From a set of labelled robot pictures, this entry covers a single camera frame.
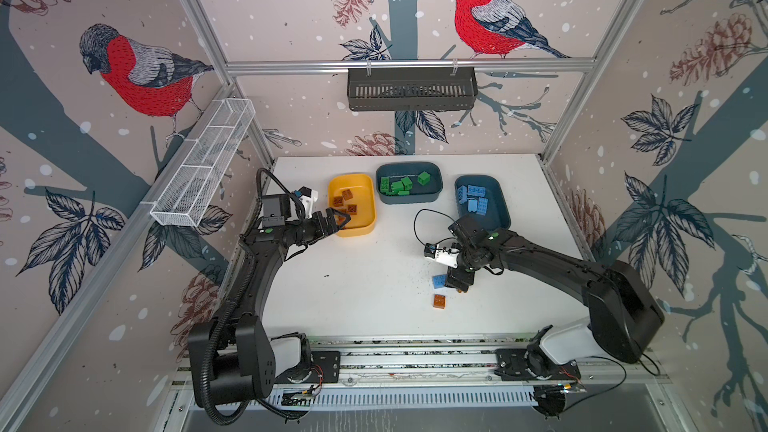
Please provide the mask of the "blue lego plate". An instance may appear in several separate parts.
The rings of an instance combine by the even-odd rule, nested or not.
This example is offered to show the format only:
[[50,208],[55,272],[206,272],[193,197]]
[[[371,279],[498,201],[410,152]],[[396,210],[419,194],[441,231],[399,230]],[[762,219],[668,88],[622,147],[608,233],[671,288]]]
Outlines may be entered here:
[[468,187],[466,185],[459,186],[456,190],[457,200],[459,204],[465,204],[469,199]]
[[467,185],[467,195],[469,197],[485,198],[487,189],[478,185]]
[[447,275],[435,275],[431,277],[432,286],[434,289],[442,289],[446,287]]

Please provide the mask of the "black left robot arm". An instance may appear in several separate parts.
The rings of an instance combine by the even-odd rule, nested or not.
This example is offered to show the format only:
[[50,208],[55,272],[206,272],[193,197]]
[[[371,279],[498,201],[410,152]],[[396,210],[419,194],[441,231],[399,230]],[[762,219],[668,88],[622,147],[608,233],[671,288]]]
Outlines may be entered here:
[[219,405],[236,403],[242,411],[252,401],[267,399],[280,377],[302,382],[315,373],[306,335],[269,338],[264,308],[288,249],[298,246],[304,252],[350,220],[332,208],[302,220],[262,217],[241,238],[246,255],[234,283],[211,318],[194,325],[187,337],[195,401],[215,422],[235,420]]

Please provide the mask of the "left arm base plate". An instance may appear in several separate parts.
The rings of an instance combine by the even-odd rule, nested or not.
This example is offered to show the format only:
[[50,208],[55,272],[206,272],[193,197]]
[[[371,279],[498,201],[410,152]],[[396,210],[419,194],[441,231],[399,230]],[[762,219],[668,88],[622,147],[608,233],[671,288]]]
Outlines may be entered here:
[[311,364],[288,370],[278,375],[274,385],[336,384],[341,370],[339,351],[315,351],[311,353]]

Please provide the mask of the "green lego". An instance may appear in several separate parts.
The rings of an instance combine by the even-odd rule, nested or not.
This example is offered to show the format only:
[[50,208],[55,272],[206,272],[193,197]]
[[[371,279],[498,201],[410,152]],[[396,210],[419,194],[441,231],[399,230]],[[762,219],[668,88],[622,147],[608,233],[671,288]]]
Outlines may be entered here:
[[390,193],[393,196],[408,195],[410,190],[406,187],[403,181],[395,181],[390,183]]
[[401,179],[401,182],[402,182],[403,190],[404,191],[411,191],[413,189],[413,182],[412,182],[412,180],[410,178],[403,177]]
[[426,171],[421,172],[417,176],[417,182],[421,186],[426,186],[430,181],[431,181],[431,175],[428,172],[426,172]]

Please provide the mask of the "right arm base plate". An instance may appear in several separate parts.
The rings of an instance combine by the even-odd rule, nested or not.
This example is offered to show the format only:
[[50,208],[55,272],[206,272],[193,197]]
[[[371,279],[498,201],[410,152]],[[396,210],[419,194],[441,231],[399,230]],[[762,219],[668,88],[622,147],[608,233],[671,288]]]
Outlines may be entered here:
[[581,372],[575,361],[558,365],[543,353],[527,348],[497,349],[494,373],[503,381],[580,381]]

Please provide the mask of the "long green lego brick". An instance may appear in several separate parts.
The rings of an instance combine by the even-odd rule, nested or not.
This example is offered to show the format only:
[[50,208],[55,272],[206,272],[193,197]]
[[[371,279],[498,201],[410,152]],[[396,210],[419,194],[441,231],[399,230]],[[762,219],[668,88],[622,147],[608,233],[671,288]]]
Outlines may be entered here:
[[380,193],[385,196],[390,196],[393,194],[393,189],[389,177],[382,177],[380,179]]

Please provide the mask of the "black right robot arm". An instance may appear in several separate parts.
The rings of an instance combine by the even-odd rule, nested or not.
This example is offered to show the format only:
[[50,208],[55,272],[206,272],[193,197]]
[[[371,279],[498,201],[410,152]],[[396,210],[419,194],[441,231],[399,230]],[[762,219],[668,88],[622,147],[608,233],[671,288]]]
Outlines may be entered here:
[[661,308],[639,273],[628,263],[606,266],[577,259],[529,241],[508,229],[489,231],[472,216],[449,226],[454,245],[447,250],[456,264],[446,283],[466,291],[477,271],[494,275],[518,272],[581,301],[588,317],[539,330],[523,353],[522,365],[509,374],[548,379],[578,359],[607,356],[640,361],[664,322]]

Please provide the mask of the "brown lego bottom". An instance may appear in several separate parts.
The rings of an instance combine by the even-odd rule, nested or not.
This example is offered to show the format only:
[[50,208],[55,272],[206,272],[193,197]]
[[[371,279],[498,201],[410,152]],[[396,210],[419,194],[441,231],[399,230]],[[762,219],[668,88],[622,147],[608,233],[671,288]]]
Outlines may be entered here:
[[435,294],[432,299],[432,307],[439,310],[444,310],[446,307],[446,297],[441,294]]

